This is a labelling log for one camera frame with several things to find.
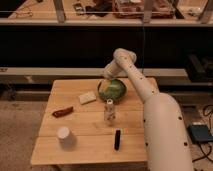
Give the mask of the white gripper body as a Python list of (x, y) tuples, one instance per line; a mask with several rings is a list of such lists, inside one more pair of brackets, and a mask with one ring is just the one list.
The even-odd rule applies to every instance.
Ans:
[(122, 71), (119, 65), (115, 61), (111, 61), (103, 70), (103, 76), (105, 79), (113, 80)]

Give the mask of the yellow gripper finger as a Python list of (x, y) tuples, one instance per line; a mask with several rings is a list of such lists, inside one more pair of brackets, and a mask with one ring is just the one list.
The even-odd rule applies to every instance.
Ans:
[(102, 80), (100, 84), (99, 90), (101, 92), (106, 92), (107, 89), (110, 87), (111, 81), (110, 80)]

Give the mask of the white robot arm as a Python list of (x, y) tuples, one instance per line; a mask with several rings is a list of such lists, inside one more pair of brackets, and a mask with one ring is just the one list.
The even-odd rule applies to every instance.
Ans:
[(103, 76), (113, 80), (124, 71), (143, 103), (144, 139), (149, 171), (194, 171), (181, 108), (135, 66), (134, 52), (118, 48)]

